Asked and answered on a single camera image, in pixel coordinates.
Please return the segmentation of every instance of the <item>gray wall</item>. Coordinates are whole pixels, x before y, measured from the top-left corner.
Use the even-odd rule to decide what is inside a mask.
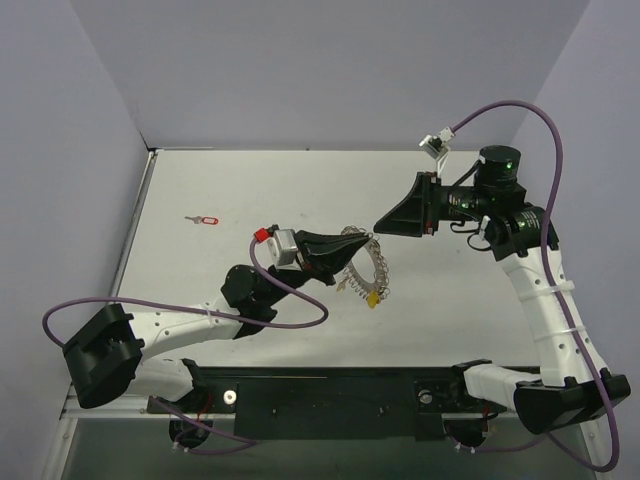
[[[0,68],[0,477],[34,480],[69,385],[40,318],[107,292],[146,149],[67,0],[0,2]]]
[[[598,350],[636,389],[616,408],[623,446],[616,478],[640,475],[638,19],[637,0],[592,0],[537,99],[565,145],[554,222],[576,302]],[[524,154],[523,183],[535,201],[546,202],[549,133],[529,115],[515,146]]]
[[[152,147],[417,149],[533,100],[588,0],[71,0]],[[509,141],[511,110],[458,148]]]

